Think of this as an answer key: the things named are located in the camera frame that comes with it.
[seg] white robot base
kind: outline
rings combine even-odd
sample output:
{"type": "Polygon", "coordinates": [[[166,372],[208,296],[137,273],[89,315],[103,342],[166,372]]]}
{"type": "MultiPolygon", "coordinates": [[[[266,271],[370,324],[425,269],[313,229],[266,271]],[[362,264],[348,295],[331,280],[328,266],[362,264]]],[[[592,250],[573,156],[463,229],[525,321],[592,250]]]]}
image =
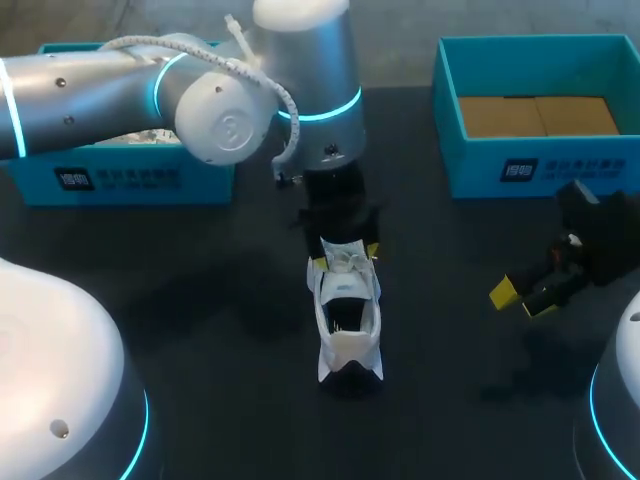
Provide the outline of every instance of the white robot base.
{"type": "Polygon", "coordinates": [[[622,315],[574,426],[584,480],[640,479],[640,294],[622,315]]]}
{"type": "Polygon", "coordinates": [[[0,260],[0,480],[158,480],[144,388],[109,314],[0,260]]]}

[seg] brown cardboard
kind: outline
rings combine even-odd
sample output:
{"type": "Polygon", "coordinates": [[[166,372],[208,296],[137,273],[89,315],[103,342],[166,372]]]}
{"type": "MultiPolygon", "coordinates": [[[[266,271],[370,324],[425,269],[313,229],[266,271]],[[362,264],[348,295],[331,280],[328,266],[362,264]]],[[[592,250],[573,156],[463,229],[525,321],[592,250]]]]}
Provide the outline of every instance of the brown cardboard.
{"type": "Polygon", "coordinates": [[[467,136],[619,135],[600,97],[460,97],[467,136]]]}
{"type": "Polygon", "coordinates": [[[548,136],[620,135],[601,97],[538,97],[536,105],[548,136]]]}
{"type": "Polygon", "coordinates": [[[544,137],[535,98],[461,97],[467,136],[544,137]]]}

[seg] shoelace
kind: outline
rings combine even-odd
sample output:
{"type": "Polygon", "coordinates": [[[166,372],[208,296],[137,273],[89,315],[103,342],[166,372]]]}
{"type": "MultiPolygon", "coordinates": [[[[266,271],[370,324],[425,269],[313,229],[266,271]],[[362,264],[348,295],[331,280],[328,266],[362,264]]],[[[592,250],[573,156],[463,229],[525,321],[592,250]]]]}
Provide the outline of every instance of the shoelace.
{"type": "Polygon", "coordinates": [[[344,251],[327,252],[331,270],[336,273],[349,273],[357,270],[360,273],[371,271],[371,260],[365,255],[351,254],[344,251]]]}

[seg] white cable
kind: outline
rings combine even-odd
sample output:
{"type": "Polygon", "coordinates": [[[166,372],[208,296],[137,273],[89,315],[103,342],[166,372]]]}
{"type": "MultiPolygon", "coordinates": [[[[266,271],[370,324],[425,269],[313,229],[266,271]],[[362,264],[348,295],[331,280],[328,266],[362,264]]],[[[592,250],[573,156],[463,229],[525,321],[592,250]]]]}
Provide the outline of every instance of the white cable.
{"type": "Polygon", "coordinates": [[[247,42],[244,33],[242,33],[242,27],[238,21],[233,18],[232,15],[225,15],[224,21],[227,22],[227,30],[229,30],[231,35],[233,35],[233,38],[238,42],[238,45],[240,45],[242,53],[244,53],[244,56],[247,58],[247,63],[254,68],[258,68],[258,59],[253,53],[253,50],[251,50],[251,46],[249,45],[249,42],[247,42]]]}
{"type": "Polygon", "coordinates": [[[287,143],[284,151],[272,160],[272,165],[274,166],[276,174],[282,171],[283,165],[291,159],[296,147],[298,146],[298,141],[300,140],[300,115],[298,114],[298,107],[289,92],[287,92],[282,85],[274,82],[262,71],[251,67],[245,62],[237,59],[224,58],[216,55],[215,53],[204,50],[203,48],[167,38],[146,35],[129,35],[126,37],[116,38],[115,40],[105,43],[100,50],[116,50],[136,45],[151,45],[186,53],[192,57],[211,63],[230,75],[244,78],[260,87],[269,88],[275,91],[282,99],[282,102],[291,117],[291,133],[289,135],[289,142],[287,143]]]}

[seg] robotic arm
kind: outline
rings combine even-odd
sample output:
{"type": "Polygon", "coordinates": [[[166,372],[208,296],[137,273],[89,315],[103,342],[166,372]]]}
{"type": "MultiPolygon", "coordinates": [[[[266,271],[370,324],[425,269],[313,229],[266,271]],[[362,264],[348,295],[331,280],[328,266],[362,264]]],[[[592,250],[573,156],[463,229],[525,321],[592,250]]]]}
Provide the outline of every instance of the robotic arm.
{"type": "Polygon", "coordinates": [[[324,258],[321,239],[362,240],[373,254],[349,0],[256,0],[253,14],[253,30],[232,21],[236,38],[216,47],[174,34],[0,60],[0,160],[164,128],[197,159],[228,165],[256,152],[276,121],[289,140],[274,179],[306,188],[310,257],[324,258]]]}

